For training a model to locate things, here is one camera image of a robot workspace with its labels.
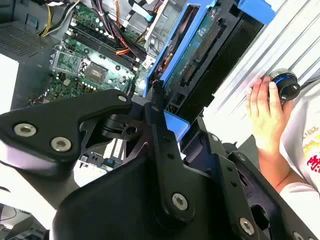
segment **white t-shirt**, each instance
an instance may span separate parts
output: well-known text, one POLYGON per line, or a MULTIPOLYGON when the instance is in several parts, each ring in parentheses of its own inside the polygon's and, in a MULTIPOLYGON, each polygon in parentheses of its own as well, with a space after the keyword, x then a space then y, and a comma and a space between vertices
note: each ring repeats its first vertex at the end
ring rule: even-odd
POLYGON ((280 152, 308 183, 288 184, 280 195, 320 239, 320 81, 310 84, 295 99, 280 152))

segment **blue ring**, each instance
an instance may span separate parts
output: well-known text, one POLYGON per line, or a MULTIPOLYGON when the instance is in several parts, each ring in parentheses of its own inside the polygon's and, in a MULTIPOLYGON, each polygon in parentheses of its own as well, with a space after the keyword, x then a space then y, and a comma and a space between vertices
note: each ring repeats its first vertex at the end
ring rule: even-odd
POLYGON ((280 77, 280 78, 275 82, 275 84, 279 83, 279 82, 282 81, 283 79, 289 79, 289 78, 294 79, 292 76, 283 76, 283 77, 280 77))

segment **ventilation grille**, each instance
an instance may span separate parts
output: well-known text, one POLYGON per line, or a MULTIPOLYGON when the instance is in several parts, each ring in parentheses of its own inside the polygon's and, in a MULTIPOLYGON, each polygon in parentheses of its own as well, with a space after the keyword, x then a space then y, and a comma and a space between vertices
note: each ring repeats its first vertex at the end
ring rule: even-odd
POLYGON ((19 57, 31 57, 39 47, 46 43, 13 25, 0 27, 0 47, 19 57))

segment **silver screw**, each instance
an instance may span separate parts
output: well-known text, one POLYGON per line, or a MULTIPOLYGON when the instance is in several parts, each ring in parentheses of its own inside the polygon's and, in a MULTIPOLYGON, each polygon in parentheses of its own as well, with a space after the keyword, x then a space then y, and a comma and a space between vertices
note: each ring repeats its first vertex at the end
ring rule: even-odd
POLYGON ((188 208, 188 201, 185 198, 185 196, 183 196, 180 193, 175 193, 172 196, 172 202, 173 204, 181 211, 185 211, 188 208))
POLYGON ((35 126, 29 123, 20 123, 14 126, 14 133, 20 137, 31 137, 37 133, 35 126))
POLYGON ((120 100, 120 101, 122 101, 122 102, 126 102, 127 101, 127 99, 124 97, 124 96, 118 96, 118 99, 120 100))
POLYGON ((67 152, 71 146, 71 142, 63 136, 57 136, 51 140, 51 147, 57 152, 67 152))
POLYGON ((216 135, 211 135, 211 137, 213 138, 213 140, 215 141, 215 142, 219 142, 219 138, 217 138, 217 136, 216 135))
POLYGON ((241 217, 239 223, 243 231, 245 231, 248 235, 252 236, 255 233, 254 226, 252 226, 248 219, 241 217))
POLYGON ((297 233, 296 231, 293 232, 293 236, 294 236, 295 240, 304 240, 304 238, 299 233, 297 233))
POLYGON ((245 157, 242 156, 242 154, 238 154, 238 157, 239 157, 242 161, 246 161, 245 157))

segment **motherboard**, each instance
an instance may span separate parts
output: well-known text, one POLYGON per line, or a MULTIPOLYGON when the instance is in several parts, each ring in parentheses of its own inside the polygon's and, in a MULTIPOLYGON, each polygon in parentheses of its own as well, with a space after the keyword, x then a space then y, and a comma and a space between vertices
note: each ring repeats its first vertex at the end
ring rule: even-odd
MULTIPOLYGON (((125 33, 130 39, 144 39, 125 33)), ((50 56, 52 72, 43 94, 32 101, 48 103, 98 91, 117 89, 142 96, 150 66, 133 53, 117 55, 117 39, 106 34, 97 13, 83 4, 73 11, 68 30, 50 56)))

